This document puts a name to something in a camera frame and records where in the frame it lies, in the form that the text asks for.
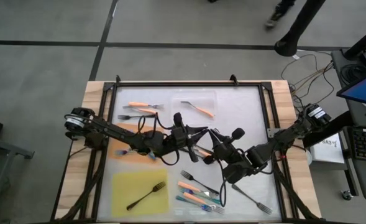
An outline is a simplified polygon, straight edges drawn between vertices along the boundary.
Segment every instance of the utensil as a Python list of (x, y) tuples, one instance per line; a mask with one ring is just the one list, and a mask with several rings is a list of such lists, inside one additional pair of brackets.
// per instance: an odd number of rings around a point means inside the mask
[(193, 177), (191, 174), (189, 174), (187, 171), (182, 170), (182, 171), (180, 172), (180, 174), (181, 174), (183, 177), (187, 178), (188, 180), (193, 180), (193, 181), (195, 181), (195, 182), (199, 183), (200, 185), (202, 185), (203, 187), (205, 187), (206, 189), (208, 189), (210, 192), (212, 192), (212, 193), (214, 193), (214, 194), (216, 194), (216, 195), (219, 195), (219, 192), (218, 192), (217, 190), (213, 190), (212, 188), (210, 188), (210, 187), (208, 187), (208, 186), (206, 186), (206, 185), (202, 184), (201, 182), (199, 182), (199, 181), (195, 180), (195, 179), (194, 179), (194, 177)]
[(203, 205), (203, 204), (200, 204), (200, 203), (192, 202), (192, 201), (187, 200), (187, 199), (185, 199), (185, 198), (183, 198), (182, 196), (179, 196), (179, 195), (176, 196), (176, 199), (181, 200), (182, 202), (187, 202), (187, 203), (191, 203), (193, 205), (199, 206), (199, 207), (202, 208), (202, 210), (207, 211), (207, 212), (212, 212), (213, 211), (212, 207), (210, 207), (209, 205)]
[(142, 106), (142, 107), (149, 107), (149, 108), (153, 108), (153, 109), (163, 109), (163, 105), (150, 105), (148, 103), (139, 103), (139, 102), (129, 102), (128, 103), (128, 106)]
[(219, 199), (215, 199), (215, 198), (209, 197), (209, 196), (207, 196), (205, 194), (202, 194), (202, 193), (195, 193), (195, 192), (193, 192), (190, 189), (185, 189), (184, 187), (180, 188), (180, 191), (183, 192), (183, 193), (184, 192), (187, 192), (187, 193), (189, 193), (191, 195), (195, 195), (195, 196), (199, 196), (201, 198), (205, 198), (205, 199), (210, 200), (210, 201), (212, 201), (212, 202), (214, 202), (216, 204), (219, 204), (219, 205), (221, 204)]
[(132, 108), (133, 110), (137, 110), (137, 111), (141, 111), (141, 112), (145, 112), (145, 113), (150, 113), (150, 114), (156, 114), (157, 113), (154, 110), (136, 108), (134, 106), (123, 106), (123, 108)]
[(213, 118), (214, 117), (214, 115), (212, 114), (212, 113), (210, 113), (209, 111), (207, 111), (207, 110), (205, 110), (205, 109), (202, 109), (202, 108), (199, 108), (199, 107), (197, 107), (197, 106), (194, 106), (192, 103), (190, 103), (189, 101), (180, 101), (180, 103), (186, 103), (186, 104), (188, 104), (188, 105), (191, 105), (193, 108), (195, 108), (195, 109), (197, 109), (197, 110), (199, 110), (200, 112), (202, 112), (202, 113), (205, 113), (205, 114), (207, 114), (208, 116), (210, 116), (211, 118)]
[[(139, 118), (142, 116), (129, 116), (129, 115), (118, 115), (118, 119), (123, 119), (123, 120), (128, 120), (128, 119), (132, 119), (132, 118)], [(145, 115), (144, 117), (146, 118), (154, 118), (155, 115), (151, 114), (151, 115)]]
[(221, 208), (221, 207), (218, 207), (217, 205), (210, 205), (210, 204), (206, 203), (204, 200), (199, 199), (199, 198), (195, 197), (194, 195), (191, 195), (187, 192), (184, 192), (183, 195), (184, 195), (184, 197), (186, 197), (188, 199), (191, 199), (191, 200), (194, 200), (195, 202), (201, 203), (203, 205), (210, 206), (212, 208), (212, 210), (217, 212), (217, 213), (224, 214), (224, 209)]
[(129, 149), (129, 150), (116, 150), (115, 151), (115, 156), (124, 156), (126, 154), (129, 154), (129, 153), (135, 153), (135, 151)]
[(142, 198), (138, 199), (137, 201), (135, 201), (135, 202), (131, 203), (130, 205), (128, 205), (128, 206), (126, 207), (126, 210), (128, 210), (128, 211), (129, 211), (129, 210), (131, 210), (134, 206), (136, 206), (136, 205), (137, 205), (141, 200), (143, 200), (146, 196), (150, 195), (152, 192), (157, 192), (158, 190), (162, 189), (164, 186), (166, 186), (166, 183), (165, 183), (164, 181), (162, 181), (161, 183), (159, 183), (159, 184), (155, 185), (155, 186), (152, 188), (152, 190), (151, 190), (151, 192), (150, 192), (150, 193), (146, 194), (144, 197), (142, 197)]
[(184, 183), (182, 181), (177, 182), (177, 185), (179, 185), (180, 187), (184, 187), (186, 189), (190, 189), (190, 190), (196, 191), (196, 192), (201, 192), (201, 193), (203, 193), (203, 194), (205, 194), (205, 195), (207, 195), (209, 197), (211, 197), (213, 195), (216, 196), (216, 194), (214, 194), (212, 192), (204, 192), (203, 190), (197, 189), (196, 187), (193, 187), (190, 184), (186, 184), (186, 183)]
[(257, 208), (259, 208), (261, 211), (271, 215), (272, 213), (272, 209), (268, 208), (267, 206), (263, 205), (260, 202), (256, 202), (253, 198), (249, 197), (247, 194), (245, 194), (245, 192), (243, 192), (238, 186), (236, 186), (235, 184), (232, 185), (232, 189), (238, 191), (239, 193), (245, 195), (247, 198), (251, 199), (251, 201), (253, 201), (254, 203), (256, 203)]
[(199, 146), (199, 145), (194, 145), (194, 149), (195, 150), (202, 150), (202, 151), (204, 151), (204, 152), (207, 152), (209, 155), (213, 155), (213, 152), (212, 151), (210, 151), (210, 150), (207, 150), (207, 149), (205, 149), (204, 147), (202, 147), (202, 146)]

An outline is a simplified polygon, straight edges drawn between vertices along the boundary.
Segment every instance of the black fork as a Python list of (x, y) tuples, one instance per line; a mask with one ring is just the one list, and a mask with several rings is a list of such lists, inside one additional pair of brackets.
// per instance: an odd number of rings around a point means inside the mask
[(126, 207), (126, 210), (130, 211), (134, 206), (136, 206), (141, 200), (143, 200), (146, 196), (150, 195), (152, 192), (157, 192), (158, 190), (160, 190), (162, 187), (166, 186), (166, 183), (164, 183), (163, 181), (157, 185), (155, 185), (151, 192), (146, 194), (144, 197), (138, 199), (137, 201), (131, 203), (129, 206)]

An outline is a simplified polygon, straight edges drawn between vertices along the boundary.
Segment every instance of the blue handle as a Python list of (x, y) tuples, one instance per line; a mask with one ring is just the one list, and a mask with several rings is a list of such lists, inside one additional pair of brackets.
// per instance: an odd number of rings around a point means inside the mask
[(148, 156), (150, 159), (152, 159), (153, 161), (157, 160), (157, 158), (155, 157), (155, 154), (151, 151), (150, 153), (148, 153)]
[(181, 196), (179, 196), (179, 195), (177, 195), (177, 196), (176, 196), (176, 199), (177, 199), (177, 200), (181, 200), (181, 201), (183, 201), (183, 202), (190, 202), (190, 201), (187, 201), (185, 198), (183, 198), (183, 197), (181, 197)]
[(182, 187), (182, 188), (181, 188), (181, 191), (182, 191), (182, 192), (187, 192), (187, 193), (189, 193), (189, 194), (195, 194), (192, 190), (190, 190), (190, 189), (186, 189), (186, 188), (184, 188), (184, 187)]
[(214, 202), (214, 203), (217, 203), (217, 204), (219, 204), (219, 205), (221, 205), (221, 203), (220, 203), (220, 200), (219, 199), (215, 199), (215, 198), (209, 198), (212, 202)]

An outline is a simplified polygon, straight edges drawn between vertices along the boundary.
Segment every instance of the silver fork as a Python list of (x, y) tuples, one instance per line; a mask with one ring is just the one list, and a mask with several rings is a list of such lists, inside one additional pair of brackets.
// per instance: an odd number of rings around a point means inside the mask
[(217, 213), (224, 214), (224, 209), (221, 208), (221, 207), (218, 207), (217, 205), (208, 204), (204, 200), (202, 200), (200, 198), (197, 198), (194, 195), (189, 194), (188, 192), (184, 192), (183, 195), (184, 195), (184, 197), (186, 197), (188, 199), (191, 199), (191, 200), (194, 200), (195, 202), (201, 203), (203, 205), (210, 206), (212, 208), (212, 210), (217, 212)]
[(219, 192), (218, 192), (217, 190), (214, 190), (214, 189), (212, 189), (212, 188), (210, 188), (210, 187), (208, 187), (208, 186), (206, 186), (206, 185), (202, 184), (201, 182), (197, 181), (197, 180), (194, 178), (194, 176), (192, 176), (191, 174), (189, 174), (187, 171), (182, 170), (182, 171), (180, 172), (180, 174), (181, 174), (183, 177), (187, 178), (188, 180), (193, 180), (193, 181), (195, 181), (195, 182), (199, 183), (200, 185), (202, 185), (204, 188), (208, 189), (208, 190), (209, 190), (209, 193), (208, 193), (208, 194), (207, 194), (207, 192), (204, 192), (204, 193), (205, 193), (206, 195), (208, 195), (209, 197), (213, 197), (213, 196), (217, 196), (217, 195), (219, 195)]
[(236, 186), (235, 184), (233, 184), (232, 186), (232, 189), (238, 191), (239, 193), (245, 195), (247, 198), (251, 199), (251, 201), (253, 201), (254, 203), (256, 203), (256, 206), (257, 208), (259, 208), (261, 211), (271, 215), (272, 213), (272, 209), (271, 208), (268, 208), (267, 206), (263, 205), (262, 203), (260, 202), (256, 202), (253, 198), (249, 197), (249, 195), (245, 194), (245, 192), (243, 192), (238, 186)]

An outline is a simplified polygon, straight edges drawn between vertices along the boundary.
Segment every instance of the fork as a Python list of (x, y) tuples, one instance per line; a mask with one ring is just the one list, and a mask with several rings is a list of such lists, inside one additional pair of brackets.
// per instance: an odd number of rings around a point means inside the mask
[(132, 108), (133, 110), (137, 110), (137, 111), (141, 111), (141, 112), (145, 112), (145, 113), (150, 113), (150, 114), (156, 114), (157, 113), (154, 110), (136, 108), (134, 106), (123, 106), (123, 108)]
[(212, 201), (212, 202), (214, 202), (214, 203), (216, 203), (216, 204), (219, 204), (220, 205), (220, 200), (219, 199), (215, 199), (215, 198), (212, 198), (212, 197), (209, 197), (209, 196), (207, 196), (206, 194), (201, 194), (201, 193), (195, 193), (193, 190), (190, 190), (190, 189), (186, 189), (186, 188), (184, 188), (184, 187), (181, 187), (180, 188), (180, 191), (181, 192), (187, 192), (187, 193), (189, 193), (189, 194), (191, 194), (191, 195), (195, 195), (195, 196), (198, 196), (198, 197), (201, 197), (201, 198), (205, 198), (205, 199), (207, 199), (207, 200), (210, 200), (210, 201)]
[(166, 186), (166, 183), (164, 181), (162, 181), (161, 183), (155, 185), (151, 192), (146, 194), (144, 197), (138, 199), (137, 201), (131, 203), (130, 205), (128, 205), (126, 207), (126, 210), (130, 211), (134, 206), (136, 206), (141, 200), (143, 200), (146, 196), (150, 195), (152, 192), (157, 192), (158, 190), (162, 189), (164, 186)]
[(195, 197), (194, 195), (189, 194), (188, 192), (184, 192), (183, 195), (184, 195), (184, 197), (194, 200), (195, 202), (210, 206), (212, 208), (212, 210), (217, 213), (224, 214), (224, 209), (221, 207), (218, 207), (217, 205), (210, 205), (210, 204), (206, 203), (204, 200), (199, 199), (199, 198)]
[(199, 206), (199, 207), (202, 208), (202, 210), (207, 211), (207, 212), (212, 212), (213, 211), (212, 207), (210, 207), (209, 205), (203, 205), (203, 204), (200, 204), (200, 203), (192, 202), (192, 201), (187, 200), (187, 199), (185, 199), (185, 198), (183, 198), (182, 196), (179, 196), (179, 195), (176, 196), (176, 199), (181, 200), (182, 202), (187, 202), (187, 203), (191, 203), (193, 205)]
[(214, 193), (214, 194), (216, 194), (216, 195), (219, 195), (219, 192), (218, 192), (217, 190), (213, 190), (212, 188), (210, 188), (210, 187), (208, 187), (208, 186), (206, 186), (206, 185), (202, 184), (201, 182), (199, 182), (199, 181), (195, 180), (195, 178), (194, 178), (191, 174), (189, 174), (187, 171), (182, 170), (182, 171), (180, 172), (180, 174), (181, 174), (183, 177), (187, 178), (188, 180), (193, 180), (193, 181), (195, 181), (195, 182), (199, 183), (200, 185), (202, 185), (203, 187), (205, 187), (206, 189), (208, 189), (210, 192), (212, 192), (212, 193)]
[[(128, 119), (132, 119), (132, 118), (140, 118), (142, 116), (129, 116), (129, 115), (118, 115), (118, 119), (123, 119), (123, 120), (128, 120)], [(151, 115), (144, 115), (145, 118), (154, 118), (155, 114), (151, 114)]]
[(263, 205), (262, 203), (260, 202), (256, 202), (253, 198), (249, 197), (247, 194), (245, 194), (245, 192), (243, 192), (238, 186), (236, 186), (235, 184), (233, 184), (232, 186), (232, 189), (238, 191), (239, 193), (245, 195), (247, 198), (251, 199), (251, 201), (253, 201), (254, 203), (256, 203), (256, 206), (258, 209), (260, 209), (261, 211), (271, 215), (272, 213), (272, 209), (271, 208), (268, 208), (267, 206)]
[(209, 196), (209, 197), (216, 196), (216, 194), (214, 194), (212, 192), (204, 192), (203, 190), (197, 189), (196, 187), (193, 187), (190, 184), (186, 184), (182, 181), (177, 182), (177, 185), (179, 185), (180, 187), (186, 188), (186, 189), (193, 190), (195, 192), (201, 192), (202, 194)]
[(143, 106), (143, 107), (150, 107), (153, 109), (163, 109), (163, 105), (150, 105), (148, 103), (139, 103), (139, 102), (129, 102), (129, 106)]
[(185, 103), (187, 105), (191, 105), (193, 108), (197, 109), (198, 111), (208, 115), (209, 117), (213, 118), (214, 115), (212, 113), (210, 113), (209, 111), (205, 110), (205, 109), (202, 109), (202, 108), (199, 108), (197, 106), (194, 106), (192, 103), (190, 103), (189, 101), (180, 101), (180, 103)]

